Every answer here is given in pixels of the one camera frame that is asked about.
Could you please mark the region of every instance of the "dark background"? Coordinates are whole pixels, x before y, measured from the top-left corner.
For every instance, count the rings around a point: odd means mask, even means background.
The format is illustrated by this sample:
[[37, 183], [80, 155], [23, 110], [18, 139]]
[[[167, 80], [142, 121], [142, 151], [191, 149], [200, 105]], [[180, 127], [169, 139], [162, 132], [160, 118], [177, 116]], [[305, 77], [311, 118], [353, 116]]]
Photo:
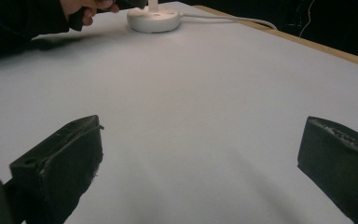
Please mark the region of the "dark background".
[[[172, 2], [159, 0], [160, 3]], [[311, 0], [182, 0], [191, 6], [211, 7], [233, 16], [261, 19], [279, 30], [299, 35], [308, 22]], [[358, 55], [358, 0], [315, 0], [311, 23], [303, 38]]]

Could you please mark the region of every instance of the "finger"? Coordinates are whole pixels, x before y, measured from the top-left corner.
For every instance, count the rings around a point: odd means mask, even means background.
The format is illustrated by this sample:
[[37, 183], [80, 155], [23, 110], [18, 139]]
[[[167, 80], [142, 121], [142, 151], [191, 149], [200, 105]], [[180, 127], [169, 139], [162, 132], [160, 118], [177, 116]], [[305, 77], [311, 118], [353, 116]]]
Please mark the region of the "finger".
[[113, 0], [82, 0], [83, 7], [104, 9], [109, 8], [113, 4]]
[[93, 17], [93, 16], [95, 16], [95, 14], [97, 14], [96, 8], [85, 7], [84, 12], [83, 12], [84, 17]]
[[83, 17], [82, 21], [83, 21], [83, 25], [85, 26], [90, 26], [94, 22], [92, 17]]
[[120, 8], [118, 8], [118, 5], [116, 5], [115, 3], [109, 8], [111, 12], [119, 12]]

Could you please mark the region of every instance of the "hand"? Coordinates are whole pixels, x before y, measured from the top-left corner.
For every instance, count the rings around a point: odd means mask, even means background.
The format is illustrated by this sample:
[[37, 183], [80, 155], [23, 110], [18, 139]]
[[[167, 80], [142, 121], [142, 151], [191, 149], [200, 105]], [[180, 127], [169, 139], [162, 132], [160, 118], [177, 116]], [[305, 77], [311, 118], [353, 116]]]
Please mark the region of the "hand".
[[92, 25], [93, 19], [97, 13], [97, 9], [108, 10], [111, 12], [119, 12], [115, 0], [60, 0], [63, 14], [66, 19], [69, 19], [71, 14], [74, 14], [82, 7], [85, 8], [83, 14], [83, 25]]

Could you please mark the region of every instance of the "black cloth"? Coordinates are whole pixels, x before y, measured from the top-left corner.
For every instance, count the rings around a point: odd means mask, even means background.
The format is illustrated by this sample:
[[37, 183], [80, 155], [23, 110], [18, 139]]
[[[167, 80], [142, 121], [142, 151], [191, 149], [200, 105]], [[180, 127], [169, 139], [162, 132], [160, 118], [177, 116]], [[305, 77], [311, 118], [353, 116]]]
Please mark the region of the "black cloth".
[[68, 31], [60, 0], [0, 0], [0, 55], [38, 35]]

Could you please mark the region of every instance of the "power cord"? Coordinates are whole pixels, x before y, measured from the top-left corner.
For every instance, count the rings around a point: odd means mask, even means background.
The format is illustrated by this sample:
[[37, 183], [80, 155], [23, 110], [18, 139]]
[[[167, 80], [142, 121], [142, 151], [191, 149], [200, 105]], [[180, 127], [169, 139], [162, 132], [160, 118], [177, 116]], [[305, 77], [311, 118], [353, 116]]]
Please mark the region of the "power cord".
[[179, 13], [180, 17], [192, 17], [192, 18], [202, 18], [202, 19], [220, 19], [220, 20], [234, 20], [234, 21], [252, 21], [255, 23], [259, 23], [262, 25], [267, 25], [268, 27], [278, 30], [278, 28], [269, 21], [261, 21], [257, 19], [250, 19], [244, 17], [234, 17], [234, 16], [201, 16], [196, 14], [189, 14], [189, 13]]
[[315, 0], [312, 0], [312, 2], [310, 3], [310, 6], [308, 7], [308, 22], [304, 26], [304, 28], [301, 30], [300, 35], [298, 37], [301, 37], [302, 34], [304, 33], [305, 29], [307, 28], [307, 26], [310, 25], [310, 9], [312, 8], [312, 5], [314, 2], [315, 2]]

